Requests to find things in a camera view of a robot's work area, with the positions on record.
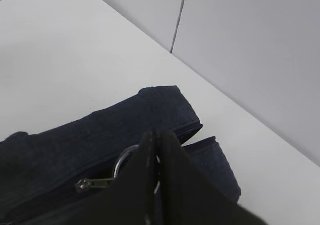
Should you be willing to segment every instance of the gray wall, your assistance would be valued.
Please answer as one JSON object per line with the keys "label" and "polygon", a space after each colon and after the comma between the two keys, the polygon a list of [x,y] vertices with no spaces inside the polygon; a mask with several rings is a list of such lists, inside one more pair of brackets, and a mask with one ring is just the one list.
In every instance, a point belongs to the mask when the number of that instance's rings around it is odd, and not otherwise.
{"label": "gray wall", "polygon": [[319,28],[320,0],[185,0],[173,54],[320,165]]}
{"label": "gray wall", "polygon": [[104,0],[170,51],[182,0]]}

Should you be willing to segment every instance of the zipper pull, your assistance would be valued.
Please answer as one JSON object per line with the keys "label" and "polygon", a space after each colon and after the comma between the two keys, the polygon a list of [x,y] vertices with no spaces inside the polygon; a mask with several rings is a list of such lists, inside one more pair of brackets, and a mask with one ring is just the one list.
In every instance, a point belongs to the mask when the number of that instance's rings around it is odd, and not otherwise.
{"label": "zipper pull", "polygon": [[81,179],[76,185],[75,189],[78,193],[87,192],[90,189],[106,189],[109,183],[114,181],[114,178],[108,179]]}

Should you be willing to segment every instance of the metal ring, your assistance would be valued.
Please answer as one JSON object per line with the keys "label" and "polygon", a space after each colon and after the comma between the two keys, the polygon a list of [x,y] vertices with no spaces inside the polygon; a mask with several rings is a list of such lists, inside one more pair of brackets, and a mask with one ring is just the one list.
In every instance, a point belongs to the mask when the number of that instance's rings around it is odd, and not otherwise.
{"label": "metal ring", "polygon": [[[122,164],[124,163],[124,161],[132,154],[134,153],[136,150],[138,150],[139,145],[133,145],[128,147],[126,150],[124,150],[120,156],[118,157],[118,159],[115,162],[114,168],[113,168],[113,178],[116,179],[119,176],[119,172],[120,172],[120,168],[122,166]],[[158,156],[156,156],[156,159],[158,161],[158,163],[160,163],[160,158]],[[160,187],[160,181],[158,181],[155,190],[154,190],[154,194],[156,194],[159,190]]]}

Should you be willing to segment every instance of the white tabletop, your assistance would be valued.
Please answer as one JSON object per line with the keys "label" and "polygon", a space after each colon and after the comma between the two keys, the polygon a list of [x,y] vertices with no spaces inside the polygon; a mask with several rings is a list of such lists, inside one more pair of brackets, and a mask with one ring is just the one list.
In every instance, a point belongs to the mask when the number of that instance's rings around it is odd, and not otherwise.
{"label": "white tabletop", "polygon": [[0,1],[0,140],[37,134],[151,86],[177,85],[270,225],[318,225],[320,168],[102,0]]}

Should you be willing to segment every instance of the zipper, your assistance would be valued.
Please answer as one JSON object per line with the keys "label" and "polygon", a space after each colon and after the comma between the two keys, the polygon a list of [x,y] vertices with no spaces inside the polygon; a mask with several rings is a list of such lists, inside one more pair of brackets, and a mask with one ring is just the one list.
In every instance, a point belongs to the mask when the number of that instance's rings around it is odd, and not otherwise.
{"label": "zipper", "polygon": [[[196,122],[176,130],[175,134],[181,144],[183,144],[193,137],[202,127],[203,125],[200,122]],[[0,219],[0,225],[19,225],[102,192],[101,189],[107,188],[114,180],[111,177],[117,158],[118,157],[114,157],[109,161],[82,172],[70,178],[60,187],[12,209],[5,219]]]}

